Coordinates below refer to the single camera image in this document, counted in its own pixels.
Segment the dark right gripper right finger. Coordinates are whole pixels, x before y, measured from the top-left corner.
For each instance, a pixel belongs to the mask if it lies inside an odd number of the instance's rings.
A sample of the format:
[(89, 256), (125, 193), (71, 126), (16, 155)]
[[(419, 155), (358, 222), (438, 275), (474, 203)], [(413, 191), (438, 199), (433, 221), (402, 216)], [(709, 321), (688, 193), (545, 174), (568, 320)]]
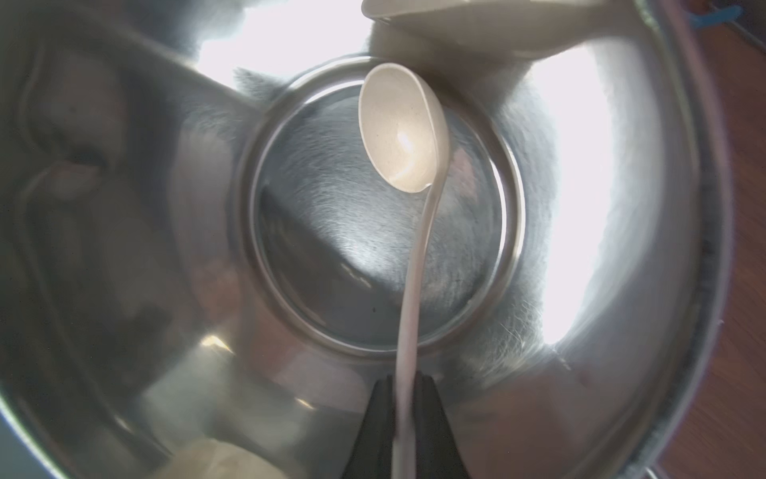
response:
[(417, 479), (470, 479), (434, 379), (417, 372), (414, 382)]

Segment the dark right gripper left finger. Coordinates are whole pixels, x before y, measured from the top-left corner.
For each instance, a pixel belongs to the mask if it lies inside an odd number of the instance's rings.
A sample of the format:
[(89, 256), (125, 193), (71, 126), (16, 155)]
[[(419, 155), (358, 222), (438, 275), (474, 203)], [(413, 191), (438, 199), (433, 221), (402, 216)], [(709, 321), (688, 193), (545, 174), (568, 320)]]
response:
[(391, 375), (379, 379), (370, 395), (342, 479), (390, 479), (395, 432)]

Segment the stainless steel pot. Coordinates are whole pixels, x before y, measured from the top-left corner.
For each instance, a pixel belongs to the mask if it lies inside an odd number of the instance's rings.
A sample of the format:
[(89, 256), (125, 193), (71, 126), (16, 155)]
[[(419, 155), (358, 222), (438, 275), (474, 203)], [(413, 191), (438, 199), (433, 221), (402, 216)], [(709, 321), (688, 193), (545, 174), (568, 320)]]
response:
[(418, 365), (474, 478), (638, 478), (706, 370), (733, 246), (676, 1), (1, 5), (1, 426), (21, 475), (148, 478), (211, 441), (337, 478), (395, 365), (424, 194), (365, 76), (441, 101)]

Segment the cream plastic ladle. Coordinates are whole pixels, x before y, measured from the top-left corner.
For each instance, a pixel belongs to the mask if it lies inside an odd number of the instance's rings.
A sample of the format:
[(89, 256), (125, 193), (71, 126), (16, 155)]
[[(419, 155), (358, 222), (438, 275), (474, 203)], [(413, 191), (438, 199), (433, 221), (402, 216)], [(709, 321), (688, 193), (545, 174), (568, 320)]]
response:
[(365, 151), (379, 176), (407, 193), (427, 197), (411, 249), (400, 313), (394, 378), (392, 476), (416, 476), (413, 389), (418, 357), (421, 291), (430, 235), (452, 158), (443, 107), (432, 88), (395, 63), (374, 67), (358, 104)]

